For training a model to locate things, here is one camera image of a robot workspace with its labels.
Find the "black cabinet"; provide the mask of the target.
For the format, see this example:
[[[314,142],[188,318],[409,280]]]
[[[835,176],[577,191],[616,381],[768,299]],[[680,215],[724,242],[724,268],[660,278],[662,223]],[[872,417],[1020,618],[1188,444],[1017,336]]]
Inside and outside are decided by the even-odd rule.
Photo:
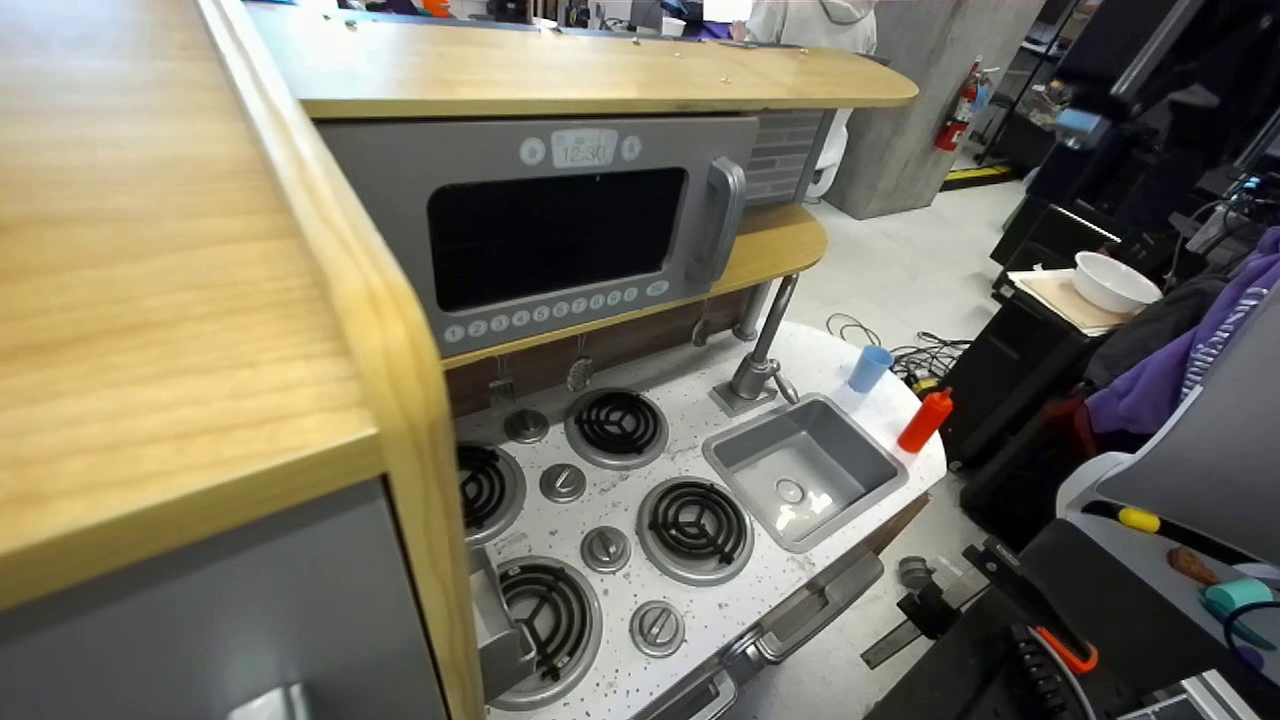
[[[1001,300],[941,380],[954,402],[940,429],[950,464],[988,461],[1046,402],[1079,382],[1102,341],[1024,290]]]

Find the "black clamp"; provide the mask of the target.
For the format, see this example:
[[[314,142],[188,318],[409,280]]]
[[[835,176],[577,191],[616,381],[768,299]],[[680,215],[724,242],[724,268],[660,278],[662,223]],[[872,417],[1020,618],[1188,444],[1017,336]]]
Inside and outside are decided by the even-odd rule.
[[[980,544],[970,544],[963,551],[970,564],[950,585],[942,587],[934,579],[909,591],[897,602],[902,620],[861,652],[861,661],[869,669],[878,669],[918,639],[937,641],[959,620],[964,609],[972,605],[989,585],[995,573],[991,551],[998,542],[991,537]]]

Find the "white bowl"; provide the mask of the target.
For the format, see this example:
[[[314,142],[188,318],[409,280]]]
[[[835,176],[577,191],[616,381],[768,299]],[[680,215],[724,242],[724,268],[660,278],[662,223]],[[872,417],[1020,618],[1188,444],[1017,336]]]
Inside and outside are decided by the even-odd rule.
[[[1158,302],[1164,292],[1138,270],[1101,252],[1074,256],[1071,284],[1088,302],[1116,314],[1134,314]]]

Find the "toy kitchen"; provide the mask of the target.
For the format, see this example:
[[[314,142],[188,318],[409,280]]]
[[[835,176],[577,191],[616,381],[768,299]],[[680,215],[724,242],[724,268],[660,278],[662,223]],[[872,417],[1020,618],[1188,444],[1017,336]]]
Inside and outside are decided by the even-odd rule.
[[[548,388],[535,445],[507,439],[503,389],[540,345],[599,354],[623,329],[796,274],[826,250],[803,208],[748,205],[705,293],[447,357],[410,279],[321,137],[324,122],[746,115],[769,149],[844,108],[893,108],[916,86],[823,47],[745,49],[538,27],[399,23],[242,0],[0,3],[0,720],[611,720],[631,717],[920,495],[931,441],[893,437],[916,401],[846,384],[850,348],[781,324],[771,356],[800,398],[823,395],[908,469],[905,486],[814,550],[754,551],[723,585],[663,575],[637,510],[663,480],[730,487],[712,436],[787,407],[726,416],[710,396],[744,345],[645,341],[648,357],[590,391],[654,401],[654,462],[582,460],[563,423],[582,395]],[[516,523],[466,542],[457,445],[524,469]],[[588,488],[553,503],[541,473]],[[584,536],[631,542],[617,574]],[[498,568],[579,569],[604,629],[591,670],[531,712],[489,702],[531,666]],[[668,659],[641,655],[635,610],[684,616]]]

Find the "black coil burner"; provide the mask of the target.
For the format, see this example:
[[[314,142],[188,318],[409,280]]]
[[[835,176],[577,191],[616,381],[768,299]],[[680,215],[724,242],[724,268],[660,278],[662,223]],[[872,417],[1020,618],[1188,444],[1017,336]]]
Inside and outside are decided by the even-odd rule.
[[[588,464],[611,470],[644,468],[664,454],[669,423],[645,395],[623,388],[585,393],[566,411],[570,447]]]
[[[585,679],[602,647],[603,611],[576,568],[547,556],[525,556],[498,568],[502,600],[530,647],[530,669],[489,702],[531,712],[564,700]]]
[[[691,587],[723,585],[754,551],[754,528],[741,503],[700,477],[675,477],[652,488],[637,510],[639,546],[666,577]]]
[[[481,546],[518,519],[526,477],[515,457],[494,445],[460,442],[456,454],[466,542]]]

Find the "yellow black floor strip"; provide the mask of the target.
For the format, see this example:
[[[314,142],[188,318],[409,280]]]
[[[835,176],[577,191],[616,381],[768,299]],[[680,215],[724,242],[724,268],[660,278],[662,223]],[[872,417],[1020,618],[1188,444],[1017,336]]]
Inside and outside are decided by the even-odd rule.
[[[1019,181],[1021,173],[1009,164],[997,163],[988,167],[954,168],[943,178],[941,192],[969,190]]]

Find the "brown toy piece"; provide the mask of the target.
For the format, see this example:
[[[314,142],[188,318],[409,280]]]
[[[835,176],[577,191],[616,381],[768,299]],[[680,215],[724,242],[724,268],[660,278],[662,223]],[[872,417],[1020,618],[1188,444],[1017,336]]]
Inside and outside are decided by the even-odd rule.
[[[1169,566],[1175,573],[1201,587],[1211,587],[1221,583],[1219,575],[1203,562],[1201,556],[1185,546],[1170,548],[1166,557]]]

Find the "grey toy sink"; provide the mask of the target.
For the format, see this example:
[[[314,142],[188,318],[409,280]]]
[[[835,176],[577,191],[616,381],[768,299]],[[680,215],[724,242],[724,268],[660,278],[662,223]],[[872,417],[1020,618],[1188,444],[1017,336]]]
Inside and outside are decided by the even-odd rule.
[[[906,484],[909,473],[823,395],[712,436],[707,461],[782,550],[805,553]]]

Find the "blue cup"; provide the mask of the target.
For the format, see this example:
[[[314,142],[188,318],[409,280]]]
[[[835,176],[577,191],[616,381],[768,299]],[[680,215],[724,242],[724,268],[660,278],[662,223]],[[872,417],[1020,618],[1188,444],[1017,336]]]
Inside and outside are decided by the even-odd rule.
[[[890,373],[893,361],[895,357],[887,348],[879,345],[864,346],[847,378],[847,387],[858,393],[870,393],[879,380]]]

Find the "orange squeeze bottle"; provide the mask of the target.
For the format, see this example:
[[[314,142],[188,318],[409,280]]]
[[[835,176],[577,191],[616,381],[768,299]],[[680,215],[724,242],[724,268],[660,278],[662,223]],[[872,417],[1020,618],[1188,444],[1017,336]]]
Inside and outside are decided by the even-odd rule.
[[[905,454],[919,454],[954,411],[952,389],[942,388],[928,393],[897,437],[897,447]]]

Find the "red fire extinguisher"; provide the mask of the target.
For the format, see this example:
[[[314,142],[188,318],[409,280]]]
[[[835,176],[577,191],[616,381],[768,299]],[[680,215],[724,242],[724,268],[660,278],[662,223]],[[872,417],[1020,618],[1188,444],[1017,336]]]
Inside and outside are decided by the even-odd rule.
[[[955,95],[947,115],[934,135],[933,147],[942,152],[955,152],[963,136],[969,131],[973,119],[989,101],[989,74],[984,58],[975,56],[972,67]]]

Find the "grey toy tap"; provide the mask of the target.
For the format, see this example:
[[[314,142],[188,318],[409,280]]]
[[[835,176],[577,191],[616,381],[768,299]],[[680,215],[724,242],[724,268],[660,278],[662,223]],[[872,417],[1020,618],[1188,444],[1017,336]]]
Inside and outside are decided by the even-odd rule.
[[[785,275],[773,296],[769,311],[755,334],[742,325],[733,328],[736,337],[754,340],[730,380],[714,386],[710,396],[726,416],[741,416],[749,410],[781,396],[787,404],[799,404],[800,393],[782,374],[781,363],[771,356],[772,345],[788,310],[799,282],[799,274]]]

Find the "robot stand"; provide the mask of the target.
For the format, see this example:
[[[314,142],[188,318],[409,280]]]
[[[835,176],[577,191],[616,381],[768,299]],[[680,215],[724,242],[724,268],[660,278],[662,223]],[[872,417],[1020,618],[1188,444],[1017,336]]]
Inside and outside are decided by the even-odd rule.
[[[1124,527],[1096,503],[1053,519],[1020,551],[998,542],[986,592],[867,720],[1108,720],[1215,670],[1260,720],[1280,720],[1280,605],[1229,615],[1167,552],[1185,546],[1222,582],[1239,553],[1167,521]]]

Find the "grey microwave door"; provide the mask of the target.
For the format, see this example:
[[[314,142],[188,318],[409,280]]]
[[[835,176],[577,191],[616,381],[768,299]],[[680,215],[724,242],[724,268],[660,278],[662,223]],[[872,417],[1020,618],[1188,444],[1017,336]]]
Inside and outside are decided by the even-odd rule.
[[[691,299],[746,115],[324,122],[447,357]]]

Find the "teal toy piece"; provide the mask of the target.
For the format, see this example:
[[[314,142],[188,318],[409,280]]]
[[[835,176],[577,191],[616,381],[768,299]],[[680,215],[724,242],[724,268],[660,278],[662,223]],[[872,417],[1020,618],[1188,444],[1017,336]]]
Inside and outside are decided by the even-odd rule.
[[[1202,591],[1199,597],[1201,605],[1221,623],[1238,609],[1275,600],[1274,589],[1253,577],[1242,577],[1210,585]]]

